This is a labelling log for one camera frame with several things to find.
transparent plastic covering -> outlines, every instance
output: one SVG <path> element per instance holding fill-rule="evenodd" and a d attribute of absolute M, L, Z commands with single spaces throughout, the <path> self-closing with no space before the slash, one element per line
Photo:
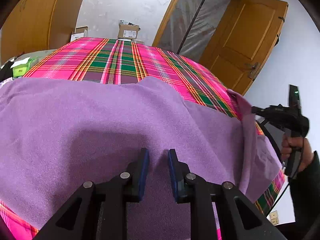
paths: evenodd
<path fill-rule="evenodd" d="M 230 0 L 204 1 L 179 55 L 199 62 L 229 3 Z"/>
<path fill-rule="evenodd" d="M 202 0 L 178 0 L 158 47 L 177 53 Z"/>

human hand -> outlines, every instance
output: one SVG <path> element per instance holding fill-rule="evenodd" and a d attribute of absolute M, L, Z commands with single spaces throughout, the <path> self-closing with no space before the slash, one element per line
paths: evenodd
<path fill-rule="evenodd" d="M 283 136 L 282 139 L 282 149 L 281 149 L 281 159 L 282 161 L 285 161 L 289 158 L 290 154 L 292 153 L 291 147 L 300 147 L 302 148 L 304 140 L 304 146 L 303 146 L 303 155 L 302 155 L 302 161 L 298 168 L 298 172 L 303 171 L 310 163 L 313 161 L 313 158 L 315 154 L 311 151 L 310 143 L 308 139 L 302 138 L 302 137 L 287 137 L 286 135 Z"/>

purple blanket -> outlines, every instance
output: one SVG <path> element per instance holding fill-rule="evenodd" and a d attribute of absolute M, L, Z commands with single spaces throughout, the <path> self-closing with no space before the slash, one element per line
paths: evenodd
<path fill-rule="evenodd" d="M 150 153 L 141 203 L 128 204 L 129 239 L 186 239 L 188 204 L 174 202 L 167 150 L 207 181 L 231 181 L 255 201 L 280 169 L 240 95 L 240 122 L 185 101 L 153 77 L 104 85 L 21 78 L 0 89 L 0 199 L 41 228 L 84 182 L 108 181 Z"/>

silver bolt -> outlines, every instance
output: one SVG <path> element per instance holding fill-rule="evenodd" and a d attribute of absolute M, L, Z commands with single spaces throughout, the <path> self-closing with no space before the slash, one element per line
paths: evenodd
<path fill-rule="evenodd" d="M 233 188 L 233 184 L 229 181 L 227 182 L 224 182 L 223 183 L 223 186 L 226 188 L 226 189 L 232 189 Z"/>
<path fill-rule="evenodd" d="M 188 173 L 188 174 L 186 175 L 186 178 L 187 178 L 187 179 L 195 179 L 195 178 L 196 178 L 196 175 L 195 175 L 194 173 Z"/>
<path fill-rule="evenodd" d="M 92 185 L 93 185 L 92 181 L 86 181 L 84 184 L 82 184 L 84 188 L 90 188 L 92 187 Z"/>
<path fill-rule="evenodd" d="M 127 179 L 129 177 L 130 177 L 130 173 L 128 173 L 128 172 L 123 172 L 120 174 L 121 179 Z"/>

door handle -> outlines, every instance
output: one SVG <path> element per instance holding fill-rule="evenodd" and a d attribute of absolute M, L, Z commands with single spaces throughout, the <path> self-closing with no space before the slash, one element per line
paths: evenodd
<path fill-rule="evenodd" d="M 251 65 L 251 64 L 249 64 L 249 63 L 246 63 L 245 65 L 248 66 L 248 67 L 250 67 L 250 69 L 251 69 L 250 73 L 248 74 L 248 78 L 254 78 L 255 72 L 256 72 L 256 70 L 259 68 L 260 63 L 259 63 L 259 62 L 256 62 L 256 63 L 254 63 L 254 65 Z"/>

